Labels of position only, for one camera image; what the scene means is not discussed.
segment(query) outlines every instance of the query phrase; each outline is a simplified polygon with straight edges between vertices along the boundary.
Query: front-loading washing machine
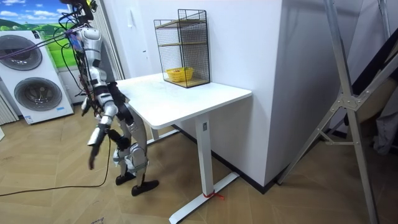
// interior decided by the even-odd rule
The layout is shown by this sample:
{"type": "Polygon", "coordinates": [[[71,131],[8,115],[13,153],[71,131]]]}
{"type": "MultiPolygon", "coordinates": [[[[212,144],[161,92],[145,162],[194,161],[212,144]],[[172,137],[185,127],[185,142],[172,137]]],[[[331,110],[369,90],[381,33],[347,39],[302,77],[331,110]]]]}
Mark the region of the front-loading washing machine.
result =
{"type": "MultiPolygon", "coordinates": [[[[35,31],[1,31],[0,56],[43,41],[35,31]]],[[[45,47],[0,60],[0,77],[25,120],[36,123],[73,113],[58,70],[45,47]]]]}

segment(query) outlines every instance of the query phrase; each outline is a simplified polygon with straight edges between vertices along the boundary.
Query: yellow basket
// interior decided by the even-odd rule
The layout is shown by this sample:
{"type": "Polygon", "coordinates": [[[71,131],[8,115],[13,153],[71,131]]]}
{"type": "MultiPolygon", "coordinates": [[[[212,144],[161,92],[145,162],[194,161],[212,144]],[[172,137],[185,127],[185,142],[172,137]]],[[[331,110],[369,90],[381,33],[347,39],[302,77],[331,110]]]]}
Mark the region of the yellow basket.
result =
{"type": "Polygon", "coordinates": [[[173,82],[184,82],[191,80],[193,75],[193,68],[191,67],[172,68],[172,69],[167,69],[166,72],[167,74],[169,74],[169,78],[171,78],[173,82]]]}

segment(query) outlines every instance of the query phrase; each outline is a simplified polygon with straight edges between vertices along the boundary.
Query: wooden floor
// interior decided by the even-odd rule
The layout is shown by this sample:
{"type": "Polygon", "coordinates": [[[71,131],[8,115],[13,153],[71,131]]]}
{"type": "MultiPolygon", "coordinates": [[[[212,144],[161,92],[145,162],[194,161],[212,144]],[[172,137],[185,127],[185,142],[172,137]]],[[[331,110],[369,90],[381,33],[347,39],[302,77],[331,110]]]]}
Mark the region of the wooden floor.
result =
{"type": "MultiPolygon", "coordinates": [[[[101,147],[95,170],[89,170],[86,142],[94,126],[91,114],[81,117],[78,108],[73,116],[45,123],[29,126],[18,121],[2,126],[6,137],[0,141],[0,194],[100,184],[108,141],[101,147]]],[[[381,223],[398,223],[398,157],[367,152],[381,223]]],[[[196,145],[176,134],[150,146],[149,159],[147,179],[160,181],[151,192],[132,197],[135,180],[116,186],[119,169],[111,161],[108,181],[99,188],[0,197],[0,223],[168,223],[173,212],[201,193],[196,145]]],[[[230,170],[213,159],[213,172],[216,182],[230,170]]],[[[283,186],[275,185],[265,195],[242,179],[223,189],[221,195],[225,200],[212,198],[182,223],[368,223],[350,146],[319,143],[283,186]]]]}

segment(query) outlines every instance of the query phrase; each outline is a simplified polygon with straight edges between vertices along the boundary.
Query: washing machine door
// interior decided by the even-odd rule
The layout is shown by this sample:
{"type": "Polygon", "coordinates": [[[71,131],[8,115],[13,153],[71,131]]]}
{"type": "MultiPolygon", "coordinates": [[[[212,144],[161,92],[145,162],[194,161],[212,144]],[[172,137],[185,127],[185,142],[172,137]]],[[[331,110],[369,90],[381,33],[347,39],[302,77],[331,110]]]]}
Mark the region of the washing machine door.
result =
{"type": "MultiPolygon", "coordinates": [[[[35,45],[31,40],[18,35],[4,35],[0,37],[0,56],[12,54],[18,50],[35,45]]],[[[7,59],[0,60],[3,65],[20,71],[37,68],[42,62],[42,53],[39,49],[17,54],[7,59]]]]}
{"type": "Polygon", "coordinates": [[[27,78],[18,83],[14,95],[18,103],[33,111],[47,111],[62,100],[61,89],[45,78],[27,78]]]}

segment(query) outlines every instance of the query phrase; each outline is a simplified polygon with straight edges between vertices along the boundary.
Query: sky in poster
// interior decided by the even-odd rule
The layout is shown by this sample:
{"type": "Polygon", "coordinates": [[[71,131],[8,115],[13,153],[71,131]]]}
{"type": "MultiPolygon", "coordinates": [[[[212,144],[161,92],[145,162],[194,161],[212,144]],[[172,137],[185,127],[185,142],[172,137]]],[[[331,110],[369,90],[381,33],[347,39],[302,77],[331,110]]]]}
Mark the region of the sky in poster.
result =
{"type": "Polygon", "coordinates": [[[0,19],[19,24],[57,23],[62,12],[68,8],[58,0],[0,0],[0,19]]]}

